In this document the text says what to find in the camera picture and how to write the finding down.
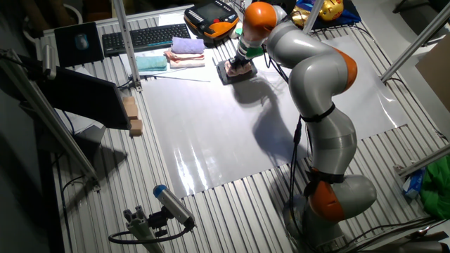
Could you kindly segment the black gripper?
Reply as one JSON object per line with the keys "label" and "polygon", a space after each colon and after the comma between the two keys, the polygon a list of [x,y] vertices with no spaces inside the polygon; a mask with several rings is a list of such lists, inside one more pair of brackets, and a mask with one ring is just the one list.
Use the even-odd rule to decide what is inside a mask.
{"label": "black gripper", "polygon": [[234,58],[230,59],[230,70],[235,70],[236,67],[238,68],[238,70],[243,70],[243,66],[246,65],[248,63],[248,60],[240,55],[237,54]]}

